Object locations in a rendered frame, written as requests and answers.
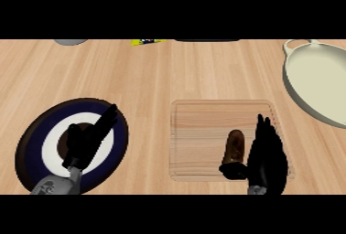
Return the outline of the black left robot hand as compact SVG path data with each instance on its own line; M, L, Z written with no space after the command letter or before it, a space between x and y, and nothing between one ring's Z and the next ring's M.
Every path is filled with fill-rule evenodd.
M85 170L102 145L102 140L119 122L119 106L113 104L95 124L86 129L73 123L68 127L68 152L62 166L71 170L74 167Z

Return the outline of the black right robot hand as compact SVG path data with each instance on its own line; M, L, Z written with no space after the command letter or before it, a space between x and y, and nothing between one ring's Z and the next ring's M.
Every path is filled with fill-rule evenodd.
M247 180L249 186L265 186L265 196L283 194L287 185L289 159L271 119L262 115L258 117L256 138L247 163L222 163L219 171L228 180Z

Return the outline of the pale wooden cutting board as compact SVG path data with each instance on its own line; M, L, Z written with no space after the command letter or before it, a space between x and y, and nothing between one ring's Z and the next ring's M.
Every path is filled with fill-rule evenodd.
M179 182L228 182L219 166L228 134L244 134L244 161L256 138L258 116L271 119L280 138L284 134L275 106L267 100L178 100L170 109L169 174Z

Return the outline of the cream oval pot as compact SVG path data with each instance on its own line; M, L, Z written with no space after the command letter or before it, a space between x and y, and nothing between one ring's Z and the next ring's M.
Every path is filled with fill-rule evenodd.
M317 39L296 48L290 43L283 45L287 93L317 120L346 129L346 49Z

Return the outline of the round blue and white plate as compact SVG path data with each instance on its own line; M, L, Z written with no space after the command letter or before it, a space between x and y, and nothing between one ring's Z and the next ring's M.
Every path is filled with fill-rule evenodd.
M33 191L46 176L70 176L70 171L62 166L68 151L68 127L77 124L82 129L86 129L96 123L110 107L111 103L105 100L79 98L61 102L31 122L15 153L15 171L28 191ZM113 175L126 155L129 124L120 110L117 119L91 165L83 171L82 193L92 190Z

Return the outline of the grey round object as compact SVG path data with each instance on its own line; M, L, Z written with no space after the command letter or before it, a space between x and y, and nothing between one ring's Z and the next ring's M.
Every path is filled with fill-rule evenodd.
M88 39L55 39L55 42L62 46L76 46L86 41Z

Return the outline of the yellow packet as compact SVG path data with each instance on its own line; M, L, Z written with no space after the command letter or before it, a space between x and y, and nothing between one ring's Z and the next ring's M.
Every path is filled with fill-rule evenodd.
M160 42L167 42L167 40L166 39L133 39L132 46L142 46L142 45L156 44Z

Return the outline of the black flat object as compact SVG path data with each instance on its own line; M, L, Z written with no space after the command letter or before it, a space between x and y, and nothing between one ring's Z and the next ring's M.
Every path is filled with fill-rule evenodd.
M240 41L240 39L175 39L179 42L200 42L200 43L216 43L216 42L234 42L234 41Z

